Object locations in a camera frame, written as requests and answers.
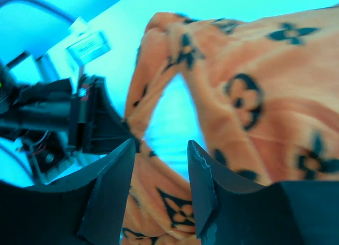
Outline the orange patterned pillowcase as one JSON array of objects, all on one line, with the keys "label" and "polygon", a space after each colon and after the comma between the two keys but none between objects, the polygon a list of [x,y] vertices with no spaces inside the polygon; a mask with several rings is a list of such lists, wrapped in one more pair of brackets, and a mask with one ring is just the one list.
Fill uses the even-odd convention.
[{"label": "orange patterned pillowcase", "polygon": [[209,153],[261,185],[338,181],[338,7],[253,22],[157,13],[142,38],[122,124],[140,142],[122,244],[199,244],[189,183],[143,141],[181,74]]}]

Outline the white pillow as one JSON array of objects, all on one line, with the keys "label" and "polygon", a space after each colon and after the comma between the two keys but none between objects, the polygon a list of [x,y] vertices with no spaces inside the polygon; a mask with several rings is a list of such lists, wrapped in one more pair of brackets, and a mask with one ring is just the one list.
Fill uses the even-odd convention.
[{"label": "white pillow", "polygon": [[203,149],[207,147],[182,75],[174,76],[166,86],[153,111],[144,140],[160,160],[189,180],[188,141],[196,141]]}]

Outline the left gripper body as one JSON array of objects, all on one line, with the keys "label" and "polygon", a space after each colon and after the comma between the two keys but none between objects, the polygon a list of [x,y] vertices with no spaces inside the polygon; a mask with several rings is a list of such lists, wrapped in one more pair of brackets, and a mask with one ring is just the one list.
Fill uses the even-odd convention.
[{"label": "left gripper body", "polygon": [[1,137],[15,141],[32,131],[66,132],[68,151],[84,153],[89,86],[98,76],[84,75],[77,93],[70,79],[26,85],[1,75]]}]

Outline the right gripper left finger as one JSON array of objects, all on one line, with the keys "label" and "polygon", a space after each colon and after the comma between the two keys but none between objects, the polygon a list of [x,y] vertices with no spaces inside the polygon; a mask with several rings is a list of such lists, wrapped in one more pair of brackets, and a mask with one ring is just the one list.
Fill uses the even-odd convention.
[{"label": "right gripper left finger", "polygon": [[134,160],[127,140],[50,185],[1,182],[1,244],[118,244]]}]

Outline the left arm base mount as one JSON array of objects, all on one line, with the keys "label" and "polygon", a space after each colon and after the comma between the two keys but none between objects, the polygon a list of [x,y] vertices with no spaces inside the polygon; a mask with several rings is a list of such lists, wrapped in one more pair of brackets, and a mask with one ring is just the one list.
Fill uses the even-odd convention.
[{"label": "left arm base mount", "polygon": [[48,184],[75,164],[57,132],[28,130],[20,139],[35,184]]}]

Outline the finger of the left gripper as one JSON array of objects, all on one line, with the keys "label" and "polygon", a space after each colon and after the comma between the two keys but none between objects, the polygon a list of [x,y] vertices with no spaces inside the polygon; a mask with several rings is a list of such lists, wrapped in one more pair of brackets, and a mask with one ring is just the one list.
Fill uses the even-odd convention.
[{"label": "finger of the left gripper", "polygon": [[127,120],[121,118],[111,105],[104,78],[92,78],[86,82],[89,95],[84,125],[84,152],[108,154],[126,140],[135,143],[136,153],[140,152],[140,140],[129,130]]}]

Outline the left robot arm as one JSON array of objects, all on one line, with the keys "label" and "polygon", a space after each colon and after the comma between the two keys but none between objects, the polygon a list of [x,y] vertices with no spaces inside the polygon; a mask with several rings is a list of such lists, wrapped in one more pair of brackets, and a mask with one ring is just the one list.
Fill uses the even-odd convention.
[{"label": "left robot arm", "polygon": [[76,93],[69,78],[35,85],[18,84],[1,66],[1,137],[15,141],[31,131],[65,132],[67,150],[110,153],[132,135],[109,100],[103,77],[82,75]]}]

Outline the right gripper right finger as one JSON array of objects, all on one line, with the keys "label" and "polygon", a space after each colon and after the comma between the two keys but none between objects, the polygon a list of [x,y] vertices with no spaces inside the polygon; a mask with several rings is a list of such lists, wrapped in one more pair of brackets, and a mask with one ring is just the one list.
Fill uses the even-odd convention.
[{"label": "right gripper right finger", "polygon": [[192,140],[188,166],[202,244],[338,244],[338,182],[265,187],[231,171]]}]

